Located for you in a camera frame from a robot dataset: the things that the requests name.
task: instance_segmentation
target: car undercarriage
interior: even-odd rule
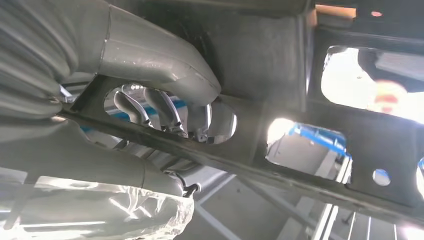
[[[258,184],[328,203],[323,222],[339,206],[395,225],[424,227],[416,184],[423,125],[334,103],[322,88],[335,46],[359,49],[358,59],[424,55],[420,5],[395,0],[0,2],[0,175],[4,188],[13,189],[0,203],[8,211],[2,228],[15,237],[2,239],[27,239],[10,231],[44,186],[39,196],[57,193],[63,200],[74,198],[77,190],[83,198],[93,188],[99,195],[88,198],[105,197],[118,208],[116,193],[167,203],[143,224],[134,214],[144,205],[129,203],[124,212],[130,220],[122,227],[109,224],[86,239],[172,239],[190,222],[193,194],[224,173],[237,175],[261,195],[267,193]],[[323,12],[321,6],[355,8],[355,17]],[[364,64],[359,61],[373,80],[395,79],[408,93],[424,89],[416,76],[373,77],[376,70]],[[186,118],[178,105],[187,109]],[[149,111],[157,113],[156,121]],[[333,147],[343,141],[334,179],[269,160],[269,128],[281,118],[302,130],[334,134]],[[95,144],[87,130],[118,140],[112,147]],[[390,175],[387,185],[376,184],[375,170]],[[58,186],[58,179],[75,183]],[[144,207],[161,209],[148,202]],[[91,208],[122,222],[106,205]],[[177,218],[171,214],[175,209]],[[337,239],[331,227],[326,231],[328,223],[321,230],[317,224],[314,240]]]

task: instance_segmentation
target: steel beam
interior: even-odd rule
[[[364,215],[395,224],[409,222],[424,226],[422,197],[415,184],[411,184],[415,181],[418,156],[424,155],[423,125],[319,101],[309,101],[308,111],[299,112],[222,95],[216,101],[234,110],[237,128],[226,142],[204,144],[106,114],[104,97],[111,89],[129,82],[97,77],[73,104],[64,104],[59,115],[131,142]],[[343,132],[349,153],[355,159],[352,183],[337,183],[266,161],[268,126],[276,117]],[[389,172],[392,180],[389,186],[374,183],[372,173],[377,168]]]

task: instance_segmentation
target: bright light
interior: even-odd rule
[[[282,138],[294,126],[294,122],[285,118],[275,119],[268,128],[267,143],[272,144]]]
[[[136,216],[133,212],[129,211],[128,209],[126,209],[124,206],[122,206],[121,204],[119,204],[119,202],[115,201],[112,198],[109,198],[109,201],[111,204],[115,205],[117,208],[119,208],[120,210],[126,212],[129,216],[129,218],[131,219],[139,219],[138,216]]]
[[[139,207],[137,207],[137,209],[140,209],[144,213],[144,215],[146,215],[148,218],[151,218],[152,217],[152,215],[150,214],[150,212],[148,212],[144,207],[139,206]]]
[[[80,222],[58,222],[58,223],[41,223],[41,224],[21,224],[23,228],[41,228],[41,227],[67,227],[67,226],[87,226],[105,224],[105,221],[80,221]]]
[[[407,240],[422,240],[424,237],[424,230],[415,227],[406,227],[403,232]]]
[[[37,231],[28,232],[31,240],[71,240],[80,239],[82,234],[90,234],[90,230]]]

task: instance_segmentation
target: plastic wrap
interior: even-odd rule
[[[169,240],[193,211],[191,198],[0,168],[1,240]]]

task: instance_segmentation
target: blue tape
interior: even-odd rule
[[[174,101],[172,101],[172,103],[173,103],[173,105],[175,106],[175,108],[176,109],[179,109],[179,108],[183,108],[183,107],[185,107],[186,106],[186,103],[183,101],[183,100],[174,100]],[[151,107],[151,106],[147,106],[147,107],[145,107],[144,108],[144,110],[146,111],[146,113],[148,114],[148,115],[156,115],[156,114],[158,114],[157,112],[156,112],[156,110],[155,109],[153,109],[153,107]],[[126,114],[125,112],[118,112],[118,113],[115,113],[115,114],[112,114],[111,115],[112,117],[114,117],[114,118],[118,118],[118,119],[121,119],[121,120],[123,120],[123,121],[127,121],[127,122],[129,122],[130,121],[130,116],[128,116],[128,114]],[[86,132],[89,132],[89,131],[91,131],[92,129],[90,128],[90,127],[87,127],[87,126],[80,126],[80,128],[86,133]]]

